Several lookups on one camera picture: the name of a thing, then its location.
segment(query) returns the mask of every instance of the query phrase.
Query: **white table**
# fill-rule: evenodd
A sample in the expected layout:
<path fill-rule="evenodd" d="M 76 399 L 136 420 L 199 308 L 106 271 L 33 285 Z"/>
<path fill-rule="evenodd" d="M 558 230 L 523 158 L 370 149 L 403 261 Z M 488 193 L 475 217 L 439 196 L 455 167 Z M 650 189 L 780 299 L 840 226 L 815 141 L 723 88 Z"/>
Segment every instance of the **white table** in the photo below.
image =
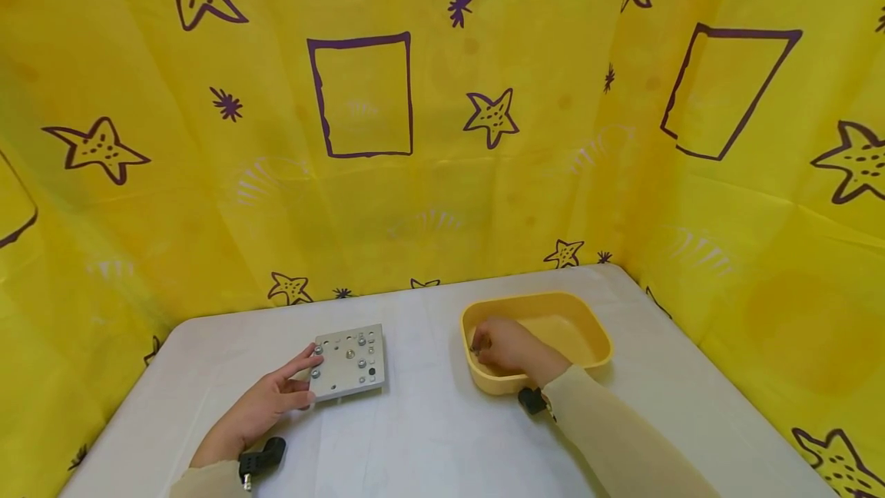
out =
<path fill-rule="evenodd" d="M 383 323 L 383 391 L 297 413 L 255 496 L 606 496 L 546 414 L 473 386 L 459 318 L 473 301 L 561 290 L 614 341 L 599 380 L 685 453 L 723 497 L 817 496 L 826 486 L 619 267 L 575 267 L 182 324 L 129 393 L 64 498 L 167 496 L 211 424 L 318 334 Z"/>

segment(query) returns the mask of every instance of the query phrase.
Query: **rectangle drawing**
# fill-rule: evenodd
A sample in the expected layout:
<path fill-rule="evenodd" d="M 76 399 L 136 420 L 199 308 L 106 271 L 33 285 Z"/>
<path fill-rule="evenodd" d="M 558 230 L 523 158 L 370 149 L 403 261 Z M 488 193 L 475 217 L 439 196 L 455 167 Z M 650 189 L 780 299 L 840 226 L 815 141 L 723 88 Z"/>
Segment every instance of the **rectangle drawing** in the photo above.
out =
<path fill-rule="evenodd" d="M 37 222 L 37 205 L 12 165 L 0 152 L 0 248 L 18 240 Z"/>
<path fill-rule="evenodd" d="M 689 156 L 721 161 L 802 31 L 694 27 L 660 128 Z"/>
<path fill-rule="evenodd" d="M 413 153 L 411 44 L 409 32 L 307 39 L 329 156 Z"/>

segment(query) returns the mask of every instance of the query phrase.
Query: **yellow curtain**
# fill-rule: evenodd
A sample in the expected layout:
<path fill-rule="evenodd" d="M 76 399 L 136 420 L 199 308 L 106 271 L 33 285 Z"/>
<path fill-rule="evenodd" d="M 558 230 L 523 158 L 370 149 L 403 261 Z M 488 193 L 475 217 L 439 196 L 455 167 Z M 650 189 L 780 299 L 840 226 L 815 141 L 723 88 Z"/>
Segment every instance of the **yellow curtain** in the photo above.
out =
<path fill-rule="evenodd" d="M 884 5 L 0 0 L 0 493 L 185 319 L 611 261 L 885 496 Z"/>

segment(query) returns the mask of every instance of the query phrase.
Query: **yellow plastic bowl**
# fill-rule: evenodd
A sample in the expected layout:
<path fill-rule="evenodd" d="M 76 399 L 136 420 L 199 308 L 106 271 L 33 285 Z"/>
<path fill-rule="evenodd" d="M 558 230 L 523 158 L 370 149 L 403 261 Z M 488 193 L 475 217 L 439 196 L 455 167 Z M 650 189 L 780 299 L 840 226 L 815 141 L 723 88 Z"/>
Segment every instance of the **yellow plastic bowl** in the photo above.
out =
<path fill-rule="evenodd" d="M 585 370 L 605 365 L 612 358 L 612 340 L 605 328 L 590 307 L 573 294 L 526 294 L 476 302 L 461 314 L 461 329 L 470 375 L 485 393 L 518 393 L 530 384 L 524 373 L 489 368 L 477 362 L 470 351 L 477 325 L 491 316 L 518 321 Z"/>

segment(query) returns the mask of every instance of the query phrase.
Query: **beige sleeve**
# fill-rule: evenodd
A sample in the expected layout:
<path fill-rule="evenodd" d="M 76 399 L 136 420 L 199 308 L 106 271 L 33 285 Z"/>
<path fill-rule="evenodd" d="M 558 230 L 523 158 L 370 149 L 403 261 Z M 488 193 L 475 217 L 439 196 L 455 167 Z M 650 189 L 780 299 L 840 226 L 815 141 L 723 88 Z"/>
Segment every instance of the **beige sleeve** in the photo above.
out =
<path fill-rule="evenodd" d="M 572 365 L 543 393 L 612 498 L 718 496 L 676 447 L 580 367 Z"/>
<path fill-rule="evenodd" d="M 240 482 L 240 464 L 233 460 L 188 469 L 169 491 L 169 498 L 248 498 Z"/>

